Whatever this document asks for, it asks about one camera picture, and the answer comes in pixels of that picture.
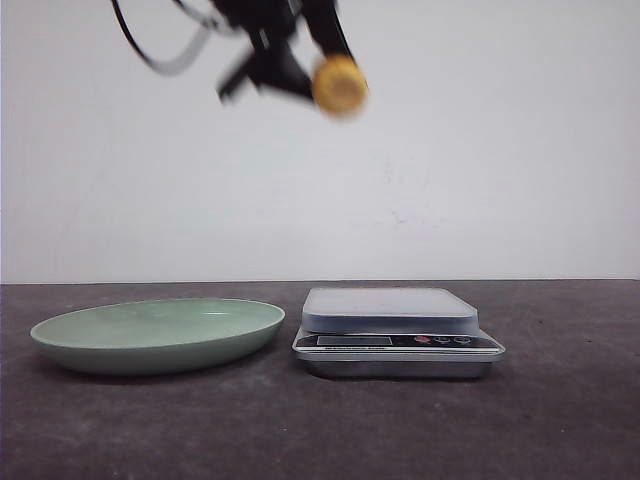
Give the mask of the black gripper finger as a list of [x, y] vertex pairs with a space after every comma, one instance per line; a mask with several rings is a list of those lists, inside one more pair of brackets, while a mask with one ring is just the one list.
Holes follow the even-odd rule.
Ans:
[[337, 14], [333, 0], [304, 0], [301, 13], [311, 37], [325, 57], [346, 56], [355, 60]]
[[296, 60], [288, 43], [262, 53], [259, 85], [312, 100], [311, 80]]

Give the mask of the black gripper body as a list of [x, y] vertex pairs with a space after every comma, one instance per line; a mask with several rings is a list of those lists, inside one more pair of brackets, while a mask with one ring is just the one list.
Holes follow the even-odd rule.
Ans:
[[300, 9], [288, 1], [229, 0], [215, 1], [213, 5], [232, 28], [240, 28], [248, 35], [252, 46], [252, 51], [218, 85], [219, 98], [231, 99], [246, 80], [258, 89], [263, 88], [259, 85], [262, 53], [276, 45], [289, 44], [296, 32]]

